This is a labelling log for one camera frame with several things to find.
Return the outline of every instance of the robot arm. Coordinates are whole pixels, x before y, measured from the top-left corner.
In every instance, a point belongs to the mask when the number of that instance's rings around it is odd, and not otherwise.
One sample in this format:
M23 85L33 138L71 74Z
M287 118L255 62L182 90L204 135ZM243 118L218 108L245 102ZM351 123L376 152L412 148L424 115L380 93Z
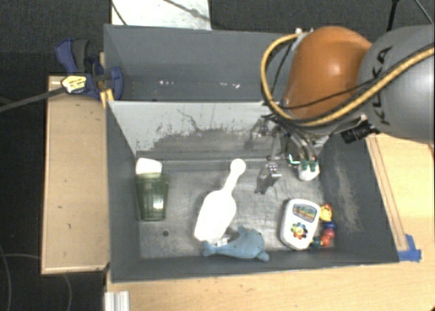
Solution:
M273 43L261 70L263 97L273 112L269 119L287 137L281 154L292 164L317 161L336 133L347 143L372 132L434 143L432 25L397 29L373 44L335 26L303 35L293 49L287 88L276 102L266 80L268 60L296 37Z

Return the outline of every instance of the green glass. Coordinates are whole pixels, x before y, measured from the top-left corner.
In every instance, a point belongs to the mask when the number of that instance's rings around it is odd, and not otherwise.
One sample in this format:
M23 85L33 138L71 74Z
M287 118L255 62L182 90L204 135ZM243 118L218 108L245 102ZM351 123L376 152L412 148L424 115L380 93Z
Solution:
M160 173L136 175L137 202L142 221L162 221L166 217L169 176Z

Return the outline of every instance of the blue plush fish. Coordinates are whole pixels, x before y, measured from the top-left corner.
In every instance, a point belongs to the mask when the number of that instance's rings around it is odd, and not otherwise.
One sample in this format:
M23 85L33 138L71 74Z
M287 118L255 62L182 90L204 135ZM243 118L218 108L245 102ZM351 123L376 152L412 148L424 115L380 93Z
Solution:
M269 261L269 255L264 251L264 240L262 235L254 229L246 229L239 226L239 237L236 240L222 246L213 246L208 242L203 243L203 255L219 254L241 259L258 258L262 261Z

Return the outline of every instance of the clamp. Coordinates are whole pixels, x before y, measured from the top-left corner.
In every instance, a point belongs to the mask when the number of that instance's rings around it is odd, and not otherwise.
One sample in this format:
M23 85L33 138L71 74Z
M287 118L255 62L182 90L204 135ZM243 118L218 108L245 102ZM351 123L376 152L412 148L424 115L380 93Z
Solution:
M115 100L122 96L124 78L119 67L112 67L105 73L97 57L88 57L87 39L67 38L54 48L56 58L67 70L67 77L61 82L68 94L89 96L100 99L100 93L105 89L112 89Z

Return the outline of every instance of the yellow cable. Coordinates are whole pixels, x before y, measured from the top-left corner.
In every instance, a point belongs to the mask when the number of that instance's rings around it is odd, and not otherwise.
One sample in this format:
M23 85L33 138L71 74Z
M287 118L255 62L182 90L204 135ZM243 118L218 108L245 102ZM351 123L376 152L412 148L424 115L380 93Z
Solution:
M287 120L297 120L297 118L287 114L281 107L279 107L271 94L271 91L269 90L268 84L267 84L267 78L266 78L266 64L269 56L271 55L272 51L280 44L285 43L287 41L290 41L296 37L298 37L300 34L292 34L287 35L284 37L281 37L274 41L264 52L262 61L261 61L261 84L264 96L267 100L267 103L283 118ZM325 117L313 120L311 122L298 122L297 124L299 126L318 126L322 125L328 122L331 122L332 120L336 120L346 114L348 114L350 111L367 101L369 98L373 97L377 92L379 92L381 89L383 89L388 83L393 81L393 79L397 78L399 75L401 75L403 72L405 72L407 69L412 67L413 65L417 64L418 62L428 58L429 56L434 55L434 48L429 48L427 50L424 50L417 55L413 56L412 58L404 61L401 63L397 68L395 68L393 71L389 72L384 78L382 78L380 81L378 81L373 87L365 91L363 94L359 95L354 100L350 101L343 107L341 107L338 111L335 111L333 113L330 113L326 115Z

